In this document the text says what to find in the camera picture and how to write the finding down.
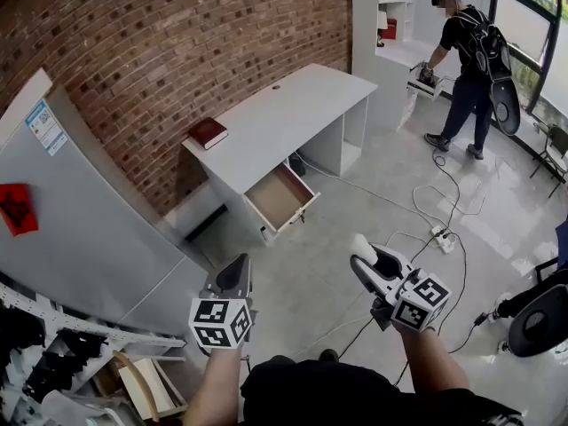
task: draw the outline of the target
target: brick wall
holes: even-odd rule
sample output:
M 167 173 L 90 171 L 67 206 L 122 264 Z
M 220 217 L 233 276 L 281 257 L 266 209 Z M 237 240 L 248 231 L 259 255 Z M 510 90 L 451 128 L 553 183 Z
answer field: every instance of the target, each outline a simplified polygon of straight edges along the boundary
M 39 68 L 157 211 L 206 177 L 181 146 L 309 63 L 347 70 L 349 0 L 0 0 L 0 109 Z

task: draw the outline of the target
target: sticker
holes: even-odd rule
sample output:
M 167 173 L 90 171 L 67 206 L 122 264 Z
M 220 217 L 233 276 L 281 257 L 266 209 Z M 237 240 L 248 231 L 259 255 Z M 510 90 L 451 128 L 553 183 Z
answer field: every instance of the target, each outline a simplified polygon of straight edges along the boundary
M 51 156 L 55 155 L 67 142 L 67 136 L 43 99 L 26 117 L 25 122 Z

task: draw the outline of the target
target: refrigerator door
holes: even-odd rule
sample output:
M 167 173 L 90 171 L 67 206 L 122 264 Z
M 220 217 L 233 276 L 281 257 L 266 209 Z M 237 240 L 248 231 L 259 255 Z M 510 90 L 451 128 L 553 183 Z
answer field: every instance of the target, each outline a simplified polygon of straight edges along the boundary
M 139 324 L 145 324 L 150 330 L 186 335 L 192 300 L 199 297 L 202 289 L 203 278 L 195 270 L 195 262 L 184 257 L 168 277 L 120 321 L 120 325 L 139 327 Z
M 28 185 L 39 231 L 12 237 L 0 220 L 0 271 L 64 306 L 116 322 L 184 258 L 71 139 L 50 156 L 20 124 L 0 152 L 10 183 Z

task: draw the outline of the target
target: red book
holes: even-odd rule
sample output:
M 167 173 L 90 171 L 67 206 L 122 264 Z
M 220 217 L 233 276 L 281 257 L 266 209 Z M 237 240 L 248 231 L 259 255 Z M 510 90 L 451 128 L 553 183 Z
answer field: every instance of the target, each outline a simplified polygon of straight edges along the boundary
M 211 117 L 201 120 L 189 129 L 189 136 L 206 150 L 209 150 L 228 135 L 227 128 Z

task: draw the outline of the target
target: person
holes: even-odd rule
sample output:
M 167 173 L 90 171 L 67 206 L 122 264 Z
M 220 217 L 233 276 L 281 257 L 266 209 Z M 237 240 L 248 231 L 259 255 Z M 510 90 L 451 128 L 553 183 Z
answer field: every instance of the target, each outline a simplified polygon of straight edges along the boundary
M 432 3 L 436 3 L 450 19 L 444 25 L 440 44 L 432 53 L 422 74 L 431 77 L 433 69 L 454 47 L 460 54 L 461 75 L 455 81 L 452 106 L 444 129 L 439 135 L 426 134 L 424 138 L 437 149 L 447 152 L 452 139 L 460 132 L 475 107 L 475 140 L 473 144 L 468 145 L 468 151 L 476 159 L 482 160 L 483 146 L 491 124 L 491 80 L 477 68 L 470 43 L 473 42 L 471 32 L 475 23 L 487 21 L 487 17 L 473 5 L 464 4 L 462 0 L 432 0 Z
M 415 393 L 402 393 L 375 371 L 340 363 L 332 350 L 300 363 L 277 356 L 255 366 L 242 385 L 242 424 L 522 425 L 519 412 L 469 390 L 468 377 L 432 328 L 397 330 Z M 211 352 L 184 426 L 237 424 L 240 369 L 241 349 Z

